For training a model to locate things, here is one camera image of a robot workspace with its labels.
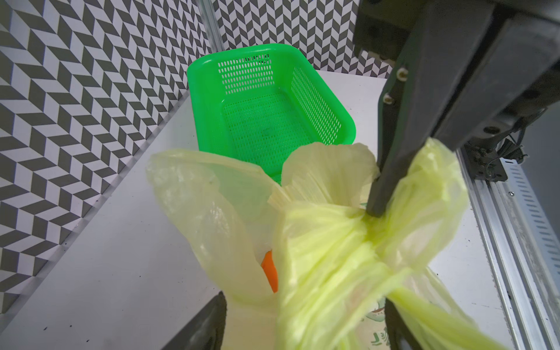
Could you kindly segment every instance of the black and white wallpaper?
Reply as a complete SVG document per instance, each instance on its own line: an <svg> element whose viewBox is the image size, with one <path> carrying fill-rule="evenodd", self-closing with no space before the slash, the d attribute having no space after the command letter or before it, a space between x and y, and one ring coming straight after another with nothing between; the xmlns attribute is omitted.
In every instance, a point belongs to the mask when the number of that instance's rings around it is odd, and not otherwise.
<svg viewBox="0 0 560 350"><path fill-rule="evenodd" d="M191 0L0 0L2 312L208 53Z"/></svg>
<svg viewBox="0 0 560 350"><path fill-rule="evenodd" d="M359 0L213 0L224 48L299 48L315 69L387 78L391 67L352 53Z"/></svg>

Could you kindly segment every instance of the chevron pattern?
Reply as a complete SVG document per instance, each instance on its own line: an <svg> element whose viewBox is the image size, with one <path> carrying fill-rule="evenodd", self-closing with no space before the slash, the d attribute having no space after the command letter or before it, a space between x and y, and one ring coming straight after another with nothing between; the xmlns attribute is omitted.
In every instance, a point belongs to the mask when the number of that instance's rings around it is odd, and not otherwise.
<svg viewBox="0 0 560 350"><path fill-rule="evenodd" d="M186 92L189 0L0 0L0 310Z"/></svg>
<svg viewBox="0 0 560 350"><path fill-rule="evenodd" d="M352 53L359 0L214 0L225 49L282 43L315 69L385 78L391 67Z"/></svg>

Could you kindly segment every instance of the green plastic basket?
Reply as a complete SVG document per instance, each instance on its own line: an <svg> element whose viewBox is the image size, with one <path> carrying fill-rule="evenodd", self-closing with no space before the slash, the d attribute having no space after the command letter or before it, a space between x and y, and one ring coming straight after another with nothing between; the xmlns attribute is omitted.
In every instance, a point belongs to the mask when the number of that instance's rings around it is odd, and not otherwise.
<svg viewBox="0 0 560 350"><path fill-rule="evenodd" d="M260 165L276 182L299 146L350 144L356 137L352 117L290 45L206 55L187 76L199 149Z"/></svg>

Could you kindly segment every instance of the black cable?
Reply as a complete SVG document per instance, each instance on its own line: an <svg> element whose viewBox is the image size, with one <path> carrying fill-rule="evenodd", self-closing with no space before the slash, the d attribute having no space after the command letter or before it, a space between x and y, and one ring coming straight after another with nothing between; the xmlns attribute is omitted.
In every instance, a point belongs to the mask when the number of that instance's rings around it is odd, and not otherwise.
<svg viewBox="0 0 560 350"><path fill-rule="evenodd" d="M515 152L517 149L521 147L521 142L523 141L523 137L525 136L525 128L519 131L519 136L517 137L517 141L515 141L514 137L511 134L509 134L508 136L511 138L511 140L513 141L516 147L514 147L512 150L510 150L510 147L507 147L506 149L503 149L503 147L500 148L501 152L498 152L498 156L492 159L490 162L486 163L486 166L484 167L484 178L488 181L493 180L495 177L495 174L492 174L491 178L488 177L488 175L490 175L488 173L488 167L490 166L490 164L502 157L506 157L512 154L513 152Z"/></svg>
<svg viewBox="0 0 560 350"><path fill-rule="evenodd" d="M490 162L486 163L486 166L484 167L484 178L485 178L486 180L491 181L491 180L494 179L495 174L493 174L491 178L488 178L488 166L489 166L493 161L498 160L498 159L500 159L500 158L501 158L501 156L497 156L496 158L492 159Z"/></svg>

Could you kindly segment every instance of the metal frame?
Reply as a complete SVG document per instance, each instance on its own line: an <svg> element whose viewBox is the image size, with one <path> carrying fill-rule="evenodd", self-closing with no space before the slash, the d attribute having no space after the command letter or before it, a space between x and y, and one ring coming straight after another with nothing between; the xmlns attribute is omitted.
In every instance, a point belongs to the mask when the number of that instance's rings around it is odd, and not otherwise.
<svg viewBox="0 0 560 350"><path fill-rule="evenodd" d="M198 0L198 8L202 16L202 24L204 24L204 28L208 34L208 41L212 53L223 51L223 40L220 35L220 27L216 20L216 13L212 5L212 0Z"/></svg>
<svg viewBox="0 0 560 350"><path fill-rule="evenodd" d="M509 194L496 183L470 180L464 150L458 156L516 349L560 349L528 259L506 211L503 196Z"/></svg>
<svg viewBox="0 0 560 350"><path fill-rule="evenodd" d="M509 180L497 183L501 194L503 211L511 219L511 230L517 241L519 255L526 257L522 265L531 289L535 307L540 314L543 327L549 335L560 338L560 242L550 226L539 201L520 165L502 160Z"/></svg>

